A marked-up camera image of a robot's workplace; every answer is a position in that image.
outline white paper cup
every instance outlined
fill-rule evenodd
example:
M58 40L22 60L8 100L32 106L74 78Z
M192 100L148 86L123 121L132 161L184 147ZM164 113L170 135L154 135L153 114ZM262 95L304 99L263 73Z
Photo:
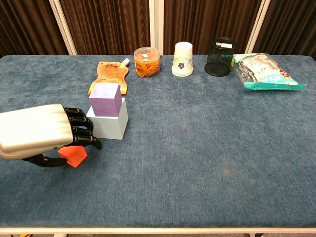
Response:
M186 77L193 72L192 44L189 42L176 43L171 67L172 74L177 77Z

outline curtain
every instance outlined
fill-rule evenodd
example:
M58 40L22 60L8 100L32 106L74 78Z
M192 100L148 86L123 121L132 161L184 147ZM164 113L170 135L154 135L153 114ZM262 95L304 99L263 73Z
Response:
M49 1L0 0L0 12L0 56L68 54Z
M253 52L316 59L316 1L271 0Z
M237 43L244 53L261 0L165 0L164 54L173 54L177 42L188 41L194 54L207 54L215 37Z
M148 0L60 0L79 55L133 54L150 46Z

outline black mesh cup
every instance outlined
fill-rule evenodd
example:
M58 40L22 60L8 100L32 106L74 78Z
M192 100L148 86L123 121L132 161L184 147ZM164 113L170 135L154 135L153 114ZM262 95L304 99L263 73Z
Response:
M211 41L205 71L213 76L223 77L231 73L236 42L230 38L218 37Z

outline blue tablecloth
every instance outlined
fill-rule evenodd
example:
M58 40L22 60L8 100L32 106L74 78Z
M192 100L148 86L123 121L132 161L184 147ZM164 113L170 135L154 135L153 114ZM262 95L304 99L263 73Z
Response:
M316 227L311 57L275 56L306 89L248 91L234 73L207 74L205 55L186 78L172 75L172 56L154 78L136 76L131 55L6 56L0 112L87 112L98 62L126 57L124 139L87 147L76 169L0 159L0 227Z

